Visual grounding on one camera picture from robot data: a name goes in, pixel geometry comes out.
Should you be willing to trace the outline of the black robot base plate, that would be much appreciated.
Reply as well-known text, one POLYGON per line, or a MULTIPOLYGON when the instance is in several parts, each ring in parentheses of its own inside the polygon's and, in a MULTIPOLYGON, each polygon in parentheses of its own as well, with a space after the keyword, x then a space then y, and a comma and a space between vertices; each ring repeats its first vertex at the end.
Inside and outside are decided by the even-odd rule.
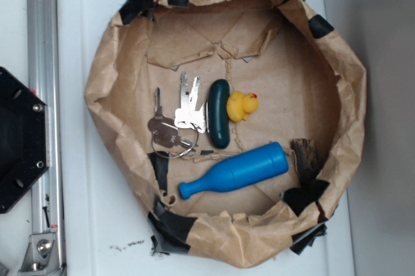
POLYGON ((1 213, 47 170, 46 105, 1 68, 1 213))

